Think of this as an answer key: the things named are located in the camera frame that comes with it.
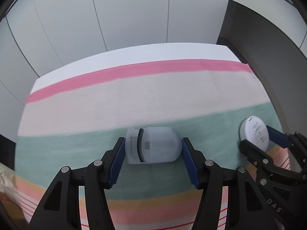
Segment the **white plastic container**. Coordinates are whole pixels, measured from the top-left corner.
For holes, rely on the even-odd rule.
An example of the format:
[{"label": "white plastic container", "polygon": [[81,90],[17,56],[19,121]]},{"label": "white plastic container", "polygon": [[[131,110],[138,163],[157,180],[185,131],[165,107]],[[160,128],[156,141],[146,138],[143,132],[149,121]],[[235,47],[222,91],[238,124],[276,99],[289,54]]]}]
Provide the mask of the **white plastic container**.
[{"label": "white plastic container", "polygon": [[247,139],[260,150],[266,151],[269,146],[269,132],[265,123],[256,116],[250,116],[240,127],[241,141]]},{"label": "white plastic container", "polygon": [[177,131],[171,127],[129,128],[125,151],[129,164],[172,162],[181,154],[182,141]]}]

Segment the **pink stripe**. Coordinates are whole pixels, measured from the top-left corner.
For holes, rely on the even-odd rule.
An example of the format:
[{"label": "pink stripe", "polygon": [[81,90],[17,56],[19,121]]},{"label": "pink stripe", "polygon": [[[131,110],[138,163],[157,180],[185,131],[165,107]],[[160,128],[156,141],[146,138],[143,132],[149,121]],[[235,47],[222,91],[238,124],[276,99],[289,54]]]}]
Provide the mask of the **pink stripe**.
[{"label": "pink stripe", "polygon": [[192,224],[192,223],[194,223],[194,221],[191,221],[191,222],[188,222],[188,223],[184,223],[184,224],[181,224],[181,225],[177,225],[177,226],[172,226],[172,227],[167,227],[167,228],[159,228],[159,229],[153,229],[153,230],[166,230],[166,229],[178,228],[178,227],[190,225],[190,224]]},{"label": "pink stripe", "polygon": [[40,199],[44,195],[44,193],[40,193],[39,191],[33,189],[33,187],[28,187],[27,184],[19,181],[19,179],[16,180],[16,186],[17,186],[17,190],[19,192],[26,194],[27,196],[31,197],[32,199],[34,199],[36,201],[40,201]]},{"label": "pink stripe", "polygon": [[197,213],[200,198],[175,205],[165,205],[142,209],[110,209],[112,220],[121,225],[149,224],[155,222],[166,222],[184,217],[194,217]]},{"label": "pink stripe", "polygon": [[231,71],[231,72],[249,72],[253,71],[249,65],[225,60],[166,60],[147,62],[139,64],[124,65],[92,73],[79,75],[73,78],[63,80],[42,88],[29,95],[26,103],[31,103],[51,97],[55,94],[71,91],[74,89],[110,82],[117,79],[144,76],[159,73],[174,72],[197,72],[197,71]]}]

